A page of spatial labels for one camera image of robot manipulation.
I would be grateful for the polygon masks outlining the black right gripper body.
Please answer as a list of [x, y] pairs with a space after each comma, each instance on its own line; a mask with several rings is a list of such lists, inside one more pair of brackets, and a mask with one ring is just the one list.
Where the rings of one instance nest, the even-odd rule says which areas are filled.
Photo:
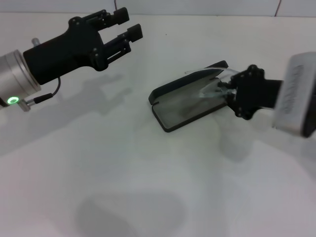
[[266, 79], [265, 71], [256, 65], [232, 76], [232, 88], [236, 90], [232, 98], [235, 115], [250, 120], [259, 109], [274, 109], [282, 84], [281, 80]]

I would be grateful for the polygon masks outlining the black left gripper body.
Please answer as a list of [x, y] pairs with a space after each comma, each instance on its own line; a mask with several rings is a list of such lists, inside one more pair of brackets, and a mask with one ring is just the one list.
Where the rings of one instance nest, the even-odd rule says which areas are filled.
[[32, 76], [44, 85], [80, 67], [107, 69], [103, 45], [97, 29], [74, 17], [65, 33], [23, 52], [23, 56]]

